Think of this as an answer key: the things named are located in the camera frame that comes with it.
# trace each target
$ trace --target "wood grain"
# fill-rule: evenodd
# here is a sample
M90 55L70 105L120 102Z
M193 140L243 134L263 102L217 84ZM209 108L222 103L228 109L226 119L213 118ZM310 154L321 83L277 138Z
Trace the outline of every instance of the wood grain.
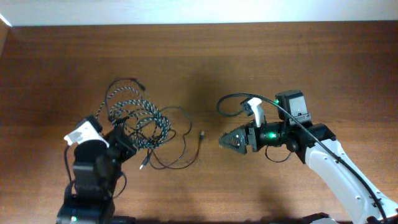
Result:
M9 26L7 26L5 23L3 23L2 20L0 20L0 57L2 54L4 44L6 43L6 37L8 34L8 30L9 30Z
M224 132L249 121L221 117L220 97L273 98L289 89L304 92L313 122L328 125L351 160L398 201L397 56L398 22L13 27L0 60L0 222L54 222L67 184L62 138L97 110L116 77L140 79L159 107L186 108L195 123L190 149L206 131L189 169L139 171L144 152L123 164L129 182L117 215L243 222L326 212L347 220L296 157L274 164L263 152L241 156L218 146ZM277 120L274 108L266 113ZM183 130L179 117L170 115ZM159 153L177 156L181 143ZM285 147L270 152L286 154Z

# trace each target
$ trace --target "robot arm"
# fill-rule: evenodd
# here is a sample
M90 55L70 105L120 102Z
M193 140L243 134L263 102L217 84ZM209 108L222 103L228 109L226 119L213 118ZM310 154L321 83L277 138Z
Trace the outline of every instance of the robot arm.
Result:
M65 189L57 224L134 223L134 218L114 217L113 198L116 183L124 175L121 164L137 152L123 128L116 126L105 137L93 115L85 118L76 130L65 136L68 145L77 143L73 173Z
M386 197L366 178L349 159L338 140L327 139L323 140L322 143L344 159L366 181L372 191L376 193L377 198L380 199L387 218L397 215L398 204ZM326 182L348 212L353 223L367 223L369 217L382 220L379 209L364 185L318 143L315 143L313 147L307 148L305 163Z
M349 213L353 223L377 223L383 219L381 212L384 212L389 219L397 215L398 204L381 193L353 164L327 126L312 124L311 114L307 111L301 91L292 90L276 94L276 100L272 104L278 107L282 122L274 123L266 122L265 115L262 114L264 110L258 109L258 103L254 106L248 103L260 100L258 98L253 100L255 95L243 93L225 96L218 102L218 109L223 100L235 96L249 96L241 105L243 111L247 115L253 114L255 119L222 136L219 141L221 146L246 154L247 145L250 145L254 152L258 152L264 146L279 147L286 144L288 150L295 152L304 164L326 182ZM362 178L369 189L354 173Z

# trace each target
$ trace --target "black cable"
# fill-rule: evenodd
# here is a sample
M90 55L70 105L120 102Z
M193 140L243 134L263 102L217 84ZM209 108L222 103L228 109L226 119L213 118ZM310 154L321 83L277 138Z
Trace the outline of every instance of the black cable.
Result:
M221 103L222 103L224 100L226 100L226 99L228 99L228 98L231 98L231 97L237 97L237 96L230 96L230 97L224 96L224 97L222 97L222 98L217 102L217 111L219 112L219 114L221 114L221 115L223 115L223 116L227 116L227 117L233 117L233 116L237 116L237 115L239 115L239 114L241 114L241 113L243 112L243 109L241 109L241 110L239 110L239 111L236 112L236 113L229 114L229 113L224 113L224 112L222 112L222 111L220 110L220 105L221 105Z
M72 182L70 182L67 187L65 188L65 191L63 193L63 197L64 198L70 198L72 197L72 187L75 184L76 180L73 180Z
M155 160L161 165L161 167L154 166L153 163L149 160L150 165L151 165L154 169L184 169L184 168L187 168L188 166L192 165L192 164L196 161L196 159L197 159L197 157L198 157L198 155L199 155L200 145L198 146L198 149L197 149L197 151L196 151L194 157L193 157L192 159L190 159L190 162L188 162L187 165L182 166L182 167L173 167L174 164L176 164L179 160L181 160L181 159L183 158L183 156L185 155L185 153L186 153L186 151L187 151L187 142L186 142L186 140L185 140L185 136L188 135L188 134L191 132L192 126L193 126L193 122L192 122L192 119L191 119L190 115L189 115L182 107L180 107L180 106L168 106L168 107L165 107L165 108L161 109L161 112L164 112L164 111L169 110L169 109L180 110L180 111L184 114L184 116L189 120L190 125L189 125L189 128L188 128L188 131L185 132L185 133L182 135L182 139L183 139L183 142L184 142L183 151L182 151L181 155L178 157L178 159L176 159L175 161L173 161L173 162L171 162L171 163L169 163L169 164L166 165L166 164L164 164L164 162L162 162L162 161L159 159L158 155L156 154L156 152L155 152L154 150L152 150L151 152L148 152L148 155L153 154Z
M127 186L127 177L126 177L126 175L123 172L121 172L121 174L124 177L124 185L123 185L123 188L120 190L120 192L116 196L113 197L113 199L115 199L118 196L120 196L123 193L124 189L126 189L126 186Z
M281 106L279 106L278 104L276 104L275 102L273 102L272 100L265 98L261 95L257 95L257 94L250 94L250 93L234 93L234 94L230 94L230 95L226 95L224 97L222 97L218 102L217 102L217 110L218 112L221 113L220 111L220 104L228 99L228 98L232 98L232 97L255 97L255 98L259 98L262 101L265 101L275 107L277 107L278 109L280 109L285 115L287 115L289 118L291 118L307 135L309 135L311 138L313 138L315 140L315 142L317 142L327 153L329 153L332 157L334 157L336 160L338 160L341 164L343 164L365 187L365 189L369 192L369 194L371 195L372 199L374 200L374 203L376 204L377 208L380 211L381 216L383 217L384 223L387 223L387 217L386 217L386 213L384 212L384 209L381 207L380 201L379 199L376 197L376 195L374 194L374 192L372 191L372 189L370 188L370 186L366 183L366 181L351 167L349 166L344 160L342 160L339 156L337 156L334 152L332 152L330 149L328 149L321 141L319 141L319 139L317 139L317 137L315 137L309 130L307 130L296 118L294 118L294 116L292 116L289 112L287 112L285 109L283 109Z
M68 164L68 149L69 145L67 144L65 150L63 151L63 160L65 161L65 167L67 169L68 177L69 177L69 184L72 183L72 177L70 175L69 164Z
M275 161L275 160L271 159L270 157L268 157L268 147L269 147L269 146L266 147L266 157L267 157L267 159L269 159L269 160L272 161L272 162L276 162L276 163L285 162L285 161L288 160L288 159L290 158L290 156L293 154L293 152L290 152L289 155L287 155L287 157L286 157L285 159L282 159L281 161Z

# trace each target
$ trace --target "cable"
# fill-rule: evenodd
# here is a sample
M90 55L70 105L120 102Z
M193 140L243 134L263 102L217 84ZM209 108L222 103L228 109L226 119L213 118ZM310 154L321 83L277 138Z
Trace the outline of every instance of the cable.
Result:
M106 114L108 115L108 120L112 123L112 125L122 125L123 130L130 137L130 140L133 143L132 145L137 150L148 150L147 156L142 162L140 169L142 169L150 161L152 155L154 155L155 160L157 160L157 162L161 165L161 167L155 167L151 164L153 168L175 169L176 167L172 166L176 164L177 161L183 159L183 156L187 151L185 136L188 135L192 130L193 123L191 117L183 108L179 106L168 106L159 110L156 105L154 105L150 101L145 100L143 94L141 94L140 91L136 90L132 86L116 87L113 91L111 91L112 87L120 81L131 81L137 84L142 91L145 90L145 87L142 86L136 79L120 78L113 81L106 90L104 101L102 102L96 113L96 119L98 120L101 110L105 107ZM109 107L108 101L114 98L116 95L125 91L132 92L137 98L131 98L131 96L128 96L129 98L127 100L118 101L113 106ZM162 113L169 109L180 110L190 121L190 126L188 131L182 136L184 147L181 155L178 157L177 160L171 162L170 164L164 164L160 160L159 156L156 154L155 149L171 141L177 134L176 131L172 129L172 124L168 117L162 115ZM150 124L154 125L154 130L152 132L152 135L146 135L144 133L144 128L148 128ZM120 139L117 139L117 141L128 149L132 148L123 144ZM193 159L190 160L190 164L195 162L195 160L196 155L193 157Z
M224 97L222 97L218 102L217 102L217 110L218 112L220 112L220 104L228 99L228 98L232 98L232 97L256 97L261 99L262 101L265 101L273 106L275 106L276 108L280 109L285 115L287 115L289 118L291 118L307 135L309 135L311 138L313 138L315 140L315 142L317 142L324 150L326 150L327 153L329 153L331 156L333 156L337 161L339 161L341 164L343 164L365 187L365 189L369 192L369 194L371 195L372 199L374 200L374 203L376 204L377 208L380 211L381 216L383 217L384 223L387 223L387 217L386 217L386 213L384 212L384 209L381 207L380 201L379 199L377 199L376 195L374 194L374 192L372 191L372 189L369 187L369 185L366 183L366 181L351 167L349 166L341 157L337 156L334 152L332 152L330 149L328 149L321 141L319 141L319 139L317 139L317 137L315 137L309 130L307 130L296 118L294 118L289 112L287 112L285 109L283 109L281 106L279 106L278 104L274 103L272 100L265 98L261 95L257 95L257 94L250 94L250 93L234 93L234 94L230 94L230 95L226 95Z
M120 192L116 196L113 197L113 199L115 199L118 196L120 196L123 193L124 189L126 189L126 186L127 186L127 177L126 177L126 175L123 172L121 172L121 174L124 177L124 185L123 185L123 188L120 190Z
M69 164L68 164L68 149L69 145L67 144L65 150L63 151L63 160L65 161L65 167L67 169L68 177L69 177L69 184L72 183L72 177L70 175L70 169L69 169Z
M162 166L162 167L156 167L156 166L154 166L153 163L150 161L150 158L149 158L150 165L151 165L152 168L154 168L154 169L184 169L184 168L187 168L188 166L192 165L192 164L196 161L196 159L198 158L199 150L200 150L200 144L201 144L201 141L203 140L203 138L204 138L204 136L205 136L205 133L202 131L202 132L200 133L200 137L199 137L198 149L197 149L197 151L196 151L194 157L193 157L190 161L188 161L188 164L187 164L187 165L181 166L181 167L172 167L174 164L176 164L179 160L182 159L182 157L185 155L185 153L186 153L186 151L187 151L187 142L186 142L186 140L185 140L185 136L188 135L188 134L191 132L192 126L193 126L193 122L192 122L192 119L191 119L190 115L189 115L182 107L180 107L180 106L168 106L168 107L165 107L165 108L161 109L161 112L164 112L164 111L169 110L169 109L180 110L180 111L184 114L184 116L189 120L190 125L189 125L188 131L182 135L182 139L183 139L183 142L184 142L184 148L183 148L183 151L182 151L180 157L178 157L178 159L176 159L175 161L173 161L173 162L171 162L171 163L169 163L169 164L166 165L166 164L164 164L164 162L162 162L162 161L159 159L159 156L156 154L155 151L149 152L149 150L148 150L148 155L149 155L149 157L150 157L151 154L153 154L153 155L154 155L154 158L156 159L156 161Z
M65 188L65 191L63 193L64 198L70 198L72 197L72 187L75 184L76 180L71 181L67 187Z
M266 157L267 157L267 159L269 159L269 160L272 161L272 162L276 162L276 163L285 162L285 161L288 160L288 159L290 158L290 156L293 154L293 152L290 152L289 155L287 155L287 157L286 157L285 159L283 159L283 160L281 160L281 161L275 161L275 160L271 159L270 157L268 157L268 147L269 147L269 146L266 147Z

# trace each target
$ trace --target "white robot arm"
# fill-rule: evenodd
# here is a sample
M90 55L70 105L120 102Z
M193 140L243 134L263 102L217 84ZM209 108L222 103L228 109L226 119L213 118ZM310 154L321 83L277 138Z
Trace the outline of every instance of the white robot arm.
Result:
M322 143L336 155L340 156L351 168L353 168L371 190L380 199L386 217L397 215L398 204L385 196L366 176L354 165L343 150L338 140L327 139ZM305 153L305 162L311 170L314 170L329 186L331 191L348 212L353 223L367 223L369 217L382 220L382 215L376 207L374 200L364 185L345 166L324 150L318 143L308 147Z
M286 144L290 152L295 152L304 164L326 182L354 224L397 223L398 204L386 197L354 165L326 125L312 124L311 114L307 111L300 90L278 93L275 101L249 93L231 94L219 100L218 111L225 116L239 114L221 112L220 104L225 99L240 96L248 97L241 103L241 112L254 115L255 119L222 136L219 140L221 146L246 154L247 145L258 152L264 146L279 147ZM267 123L261 101L277 107L282 122Z

